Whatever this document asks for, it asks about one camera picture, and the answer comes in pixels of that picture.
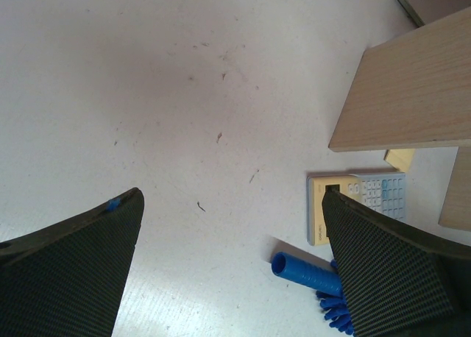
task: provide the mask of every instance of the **calculator keypad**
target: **calculator keypad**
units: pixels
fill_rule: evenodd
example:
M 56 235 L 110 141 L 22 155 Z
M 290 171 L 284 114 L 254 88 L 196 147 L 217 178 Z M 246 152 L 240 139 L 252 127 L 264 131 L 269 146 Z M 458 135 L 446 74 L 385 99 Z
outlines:
M 404 174 L 369 175 L 361 178 L 361 201 L 364 205 L 385 216 L 405 221 L 406 182 Z

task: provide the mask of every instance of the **light wood surface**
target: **light wood surface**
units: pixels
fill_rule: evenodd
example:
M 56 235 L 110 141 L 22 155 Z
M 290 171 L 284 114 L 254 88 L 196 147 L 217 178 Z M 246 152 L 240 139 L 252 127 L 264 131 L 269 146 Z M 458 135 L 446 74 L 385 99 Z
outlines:
M 471 8 L 365 51 L 333 151 L 471 146 Z
M 386 152 L 384 160 L 398 171 L 407 173 L 414 159 L 415 149 L 390 149 Z
M 471 148 L 460 147 L 448 185 L 439 224 L 471 230 Z

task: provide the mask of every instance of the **blue object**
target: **blue object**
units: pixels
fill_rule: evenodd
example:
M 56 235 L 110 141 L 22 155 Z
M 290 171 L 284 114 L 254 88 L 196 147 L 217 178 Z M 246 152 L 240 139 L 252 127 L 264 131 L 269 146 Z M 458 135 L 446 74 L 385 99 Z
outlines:
M 106 207 L 106 210 L 108 212 L 111 212 L 118 208 L 118 206 L 121 204 L 121 199 L 111 199 L 108 201 L 108 206 Z
M 334 260 L 330 265 L 337 270 Z M 324 318 L 332 320 L 329 326 L 349 336 L 355 335 L 352 317 L 337 273 L 311 265 L 285 252 L 278 252 L 273 257 L 272 271 L 278 277 L 316 289 L 321 308 L 325 311 Z
M 311 265 L 285 252 L 278 252 L 272 260 L 272 271 L 278 277 L 316 289 L 334 297 L 342 297 L 338 274 Z

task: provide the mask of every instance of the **dust speck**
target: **dust speck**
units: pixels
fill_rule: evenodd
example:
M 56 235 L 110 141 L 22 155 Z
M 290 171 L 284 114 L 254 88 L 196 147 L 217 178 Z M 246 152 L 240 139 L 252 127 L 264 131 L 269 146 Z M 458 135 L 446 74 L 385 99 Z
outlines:
M 255 173 L 253 173 L 252 177 L 251 177 L 250 180 L 249 180 L 249 184 L 252 183 L 252 181 L 253 181 L 255 175 L 257 175 L 257 173 L 258 173 L 259 171 L 260 171 L 260 169 L 257 169 L 257 171 L 256 171 Z
M 202 210 L 203 212 L 206 212 L 206 210 L 205 210 L 203 207 L 201 207 L 201 205 L 199 204 L 199 202 L 197 202 L 196 204 L 198 205 L 198 207 L 199 207 L 200 210 Z

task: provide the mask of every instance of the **blue plastic tip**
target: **blue plastic tip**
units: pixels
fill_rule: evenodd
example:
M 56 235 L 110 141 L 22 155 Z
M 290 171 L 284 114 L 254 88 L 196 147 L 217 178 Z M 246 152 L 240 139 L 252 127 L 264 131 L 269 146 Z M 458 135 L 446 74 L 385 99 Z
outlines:
M 333 272 L 311 265 L 285 252 L 278 252 L 272 260 L 273 274 L 305 285 L 334 297 L 342 297 L 340 277 Z
M 106 207 L 106 210 L 108 212 L 111 212 L 118 208 L 118 206 L 121 204 L 121 199 L 111 199 L 108 201 L 108 206 Z

